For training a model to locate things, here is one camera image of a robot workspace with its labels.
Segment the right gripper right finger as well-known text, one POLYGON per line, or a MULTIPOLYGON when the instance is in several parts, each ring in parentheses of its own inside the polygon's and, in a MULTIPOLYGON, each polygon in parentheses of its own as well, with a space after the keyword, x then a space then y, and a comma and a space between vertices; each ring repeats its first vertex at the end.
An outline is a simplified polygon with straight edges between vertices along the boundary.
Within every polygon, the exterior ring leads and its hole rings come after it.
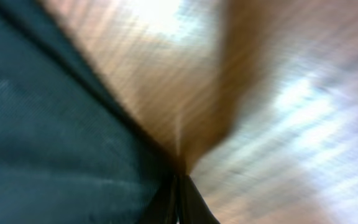
POLYGON ((178 178, 180 224, 219 224, 188 175, 178 178))

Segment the black polo shirt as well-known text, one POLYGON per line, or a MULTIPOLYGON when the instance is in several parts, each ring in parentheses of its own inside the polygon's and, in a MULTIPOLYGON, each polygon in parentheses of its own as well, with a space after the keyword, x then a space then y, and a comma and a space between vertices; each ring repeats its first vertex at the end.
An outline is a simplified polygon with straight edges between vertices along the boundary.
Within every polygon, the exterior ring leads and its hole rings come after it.
POLYGON ((0 223, 138 223, 173 177, 37 1, 0 1, 0 223))

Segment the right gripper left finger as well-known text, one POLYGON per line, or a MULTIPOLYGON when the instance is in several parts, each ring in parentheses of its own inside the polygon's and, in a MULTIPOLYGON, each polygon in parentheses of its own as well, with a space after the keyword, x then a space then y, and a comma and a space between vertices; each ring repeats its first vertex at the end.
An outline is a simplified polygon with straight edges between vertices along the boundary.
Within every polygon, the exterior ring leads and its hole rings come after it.
POLYGON ((176 224, 177 176, 165 180, 154 195, 138 224, 176 224))

